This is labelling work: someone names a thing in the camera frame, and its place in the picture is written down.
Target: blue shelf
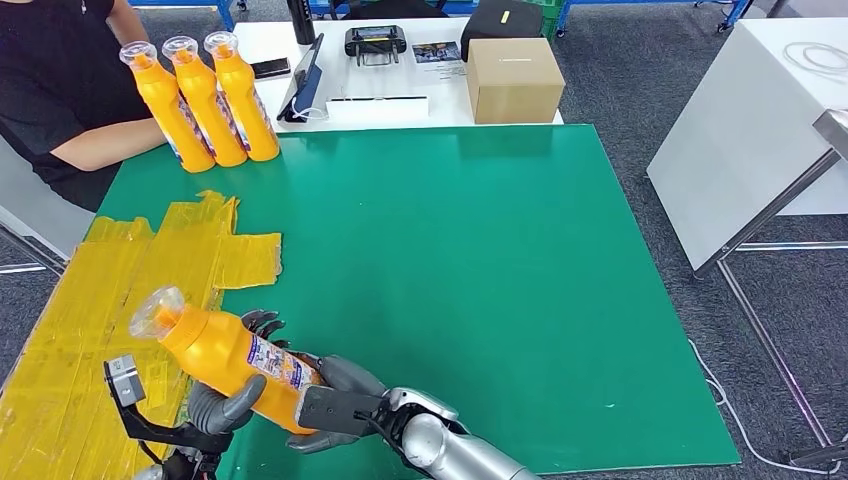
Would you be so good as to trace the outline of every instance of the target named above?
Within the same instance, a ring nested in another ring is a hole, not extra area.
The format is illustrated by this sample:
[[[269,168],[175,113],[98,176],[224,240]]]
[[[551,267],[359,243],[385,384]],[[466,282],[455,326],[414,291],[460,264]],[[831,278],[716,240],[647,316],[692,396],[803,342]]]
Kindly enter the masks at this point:
[[[730,13],[727,15],[727,18],[724,19],[724,22],[719,24],[718,30],[723,31],[727,28],[733,26],[737,20],[742,16],[742,13],[745,11],[745,7],[752,2],[753,0],[734,0],[733,8],[730,10]],[[623,4],[623,3],[702,3],[696,2],[695,0],[565,0],[565,5],[562,7],[562,11],[559,13],[559,19],[557,20],[557,36],[562,36],[562,33],[565,31],[565,20],[568,17],[568,11],[571,9],[572,5],[613,5],[613,4]]]
[[[230,5],[233,0],[129,0],[133,7],[215,7],[221,15],[224,27],[233,31],[235,22],[230,15]]]
[[[436,5],[436,2],[429,2],[431,5]],[[479,0],[473,1],[458,1],[451,2],[448,1],[445,4],[445,8],[442,10],[448,15],[471,15],[474,12],[474,9],[477,8],[477,4],[480,3]],[[313,15],[329,15],[330,14],[330,2],[326,0],[310,0],[309,9],[312,10]],[[346,15],[350,12],[350,8],[347,3],[343,3],[336,7],[336,13],[339,15]]]

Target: plastic bottle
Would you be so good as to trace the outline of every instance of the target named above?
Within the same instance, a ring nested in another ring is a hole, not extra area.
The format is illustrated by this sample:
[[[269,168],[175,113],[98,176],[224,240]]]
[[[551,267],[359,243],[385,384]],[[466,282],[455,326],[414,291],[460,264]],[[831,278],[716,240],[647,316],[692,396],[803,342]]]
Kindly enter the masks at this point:
[[[215,73],[226,94],[242,142],[251,160],[264,162],[280,153],[277,134],[256,94],[253,68],[238,53],[238,39],[230,32],[214,32],[203,47],[215,59]]]
[[[218,92],[215,73],[197,55],[197,41],[191,37],[173,37],[162,46],[162,53],[174,64],[177,83],[215,161],[223,167],[244,163],[247,152],[241,143],[233,114]]]
[[[214,167],[215,159],[180,94],[177,79],[162,68],[156,58],[156,48],[148,42],[132,42],[121,49],[120,57],[132,69],[141,98],[183,168],[197,173]]]
[[[227,396],[260,373],[268,380],[253,407],[286,430],[309,434],[298,426],[295,411],[307,385],[320,385],[318,372],[294,355],[263,340],[226,312],[206,311],[185,303],[176,287],[157,290],[130,321],[130,334],[155,337],[196,380]]]

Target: gray carpet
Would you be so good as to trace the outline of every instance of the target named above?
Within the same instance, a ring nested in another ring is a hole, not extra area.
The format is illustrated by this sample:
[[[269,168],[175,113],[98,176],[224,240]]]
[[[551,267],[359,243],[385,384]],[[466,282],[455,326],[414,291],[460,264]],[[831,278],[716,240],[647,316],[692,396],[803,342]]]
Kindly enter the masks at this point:
[[[249,0],[237,21],[288,17],[281,0]],[[757,0],[768,10],[773,1]],[[145,11],[153,41],[220,29],[209,11]],[[814,438],[717,271],[695,280],[645,168],[697,86],[725,37],[714,35],[717,5],[578,6],[554,50],[568,86],[561,104],[566,122],[596,125],[657,268],[689,336],[724,384],[760,453],[814,446]],[[733,118],[728,117],[728,128]],[[844,218],[780,219],[763,239],[845,239]],[[843,252],[739,254],[731,262],[831,437],[848,431],[848,300]],[[0,263],[10,253],[0,246]],[[52,287],[49,275],[0,276],[0,378],[5,377]],[[742,454],[730,467],[658,469],[568,475],[588,479],[794,479],[813,477],[765,465],[748,453],[725,414]],[[833,478],[848,478],[845,472]]]

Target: metal table leg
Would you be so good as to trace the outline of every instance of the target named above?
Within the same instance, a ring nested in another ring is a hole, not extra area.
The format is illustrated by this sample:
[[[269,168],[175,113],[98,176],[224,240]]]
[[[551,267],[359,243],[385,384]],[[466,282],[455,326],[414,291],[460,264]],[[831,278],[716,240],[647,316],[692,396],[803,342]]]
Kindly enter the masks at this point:
[[[780,378],[783,379],[783,382],[789,388],[789,393],[792,394],[792,398],[801,409],[801,414],[804,415],[804,419],[810,425],[810,429],[812,429],[813,435],[816,436],[816,440],[823,447],[830,445],[830,437],[827,436],[827,432],[825,432],[824,427],[815,412],[813,412],[813,408],[807,401],[807,397],[804,396],[801,386],[798,385],[798,381],[795,380],[795,376],[792,375],[792,371],[789,370],[786,360],[783,359],[783,354],[780,353],[780,350],[774,344],[768,330],[766,330],[763,322],[760,321],[760,318],[757,316],[757,312],[754,311],[753,305],[751,305],[751,302],[748,300],[745,292],[742,291],[742,286],[739,285],[739,282],[736,280],[733,272],[730,271],[730,267],[724,260],[719,260],[718,269],[724,277],[724,280],[727,282],[727,285],[730,287],[730,290],[733,292],[733,296],[735,296],[736,300],[739,302],[739,306],[742,307],[742,311],[745,313],[745,318],[748,319],[748,323],[751,325],[754,333],[757,334],[757,339],[759,339],[760,345],[763,346],[763,349],[768,354],[772,363],[775,367],[777,367],[777,371],[780,373]]]
[[[230,4],[232,0],[218,0],[218,15],[221,16],[221,21],[224,23],[224,28],[232,32],[236,28],[236,23],[233,21],[233,16],[230,14]]]
[[[742,290],[742,286],[736,280],[736,277],[731,272],[727,265],[727,257],[736,251],[740,252],[762,252],[762,251],[793,251],[793,250],[844,250],[848,249],[848,242],[774,242],[774,243],[744,243],[749,240],[767,221],[774,218],[784,207],[789,205],[798,195],[818,180],[825,172],[827,172],[840,159],[848,159],[848,111],[828,110],[823,113],[814,123],[813,128],[824,138],[831,146],[822,156],[820,156],[813,164],[804,171],[794,182],[792,182],[785,190],[778,194],[774,200],[763,208],[747,225],[734,235],[718,252],[700,268],[695,271],[695,276],[700,277],[704,271],[711,268],[713,265],[718,266],[721,275],[725,282],[730,287],[733,295],[736,297],[739,306],[745,313],[745,317],[751,328],[756,333],[757,338],[771,359],[772,363],[777,368],[780,377],[786,384],[792,398],[804,415],[804,419],[813,431],[816,440],[824,450],[807,451],[798,454],[795,458],[800,463],[814,462],[826,456],[833,456],[834,452],[840,453],[839,448],[834,446],[830,438],[822,427],[821,422],[813,412],[810,403],[804,396],[803,390],[795,380],[795,376],[789,369],[783,354],[771,339],[768,331],[754,311],[754,307]]]
[[[56,276],[61,277],[65,273],[65,265],[63,263],[42,252],[30,243],[29,240],[13,232],[2,223],[0,223],[0,238],[17,247],[36,263],[55,273]]]
[[[572,0],[565,0],[565,3],[562,6],[562,9],[559,11],[559,17],[557,18],[557,32],[556,35],[559,38],[565,36],[565,22],[568,20],[568,12],[571,10]]]
[[[40,272],[47,270],[38,263],[19,263],[17,265],[0,265],[0,275],[12,273]]]
[[[737,20],[745,16],[745,13],[751,8],[751,4],[754,3],[754,0],[737,0],[733,4],[733,8],[730,9],[730,13],[727,14],[727,18],[724,19],[723,22],[718,24],[716,28],[716,33],[721,33],[732,27]]]

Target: green mat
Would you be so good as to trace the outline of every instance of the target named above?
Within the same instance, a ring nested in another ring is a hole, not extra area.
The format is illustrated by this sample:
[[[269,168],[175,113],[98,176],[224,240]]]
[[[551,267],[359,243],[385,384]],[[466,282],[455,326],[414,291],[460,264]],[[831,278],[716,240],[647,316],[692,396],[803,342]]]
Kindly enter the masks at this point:
[[[589,125],[284,136],[282,159],[188,175],[126,162],[100,210],[157,228],[172,201],[236,195],[238,233],[284,233],[282,337],[451,403],[538,473],[739,461]],[[261,418],[221,479],[412,479],[376,437],[313,456]]]

